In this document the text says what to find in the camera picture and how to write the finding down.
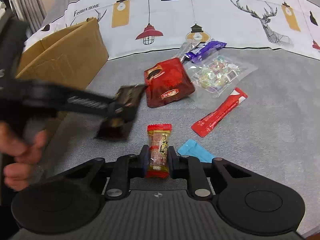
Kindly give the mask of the person's left hand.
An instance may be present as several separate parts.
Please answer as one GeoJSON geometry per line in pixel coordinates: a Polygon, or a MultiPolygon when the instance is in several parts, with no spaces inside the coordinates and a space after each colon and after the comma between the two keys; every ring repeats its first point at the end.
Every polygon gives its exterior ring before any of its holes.
{"type": "Polygon", "coordinates": [[[15,161],[4,168],[5,185],[15,191],[21,191],[29,185],[29,179],[42,157],[46,143],[45,129],[35,134],[33,143],[29,145],[11,131],[7,123],[1,122],[1,152],[13,157],[15,161]]]}

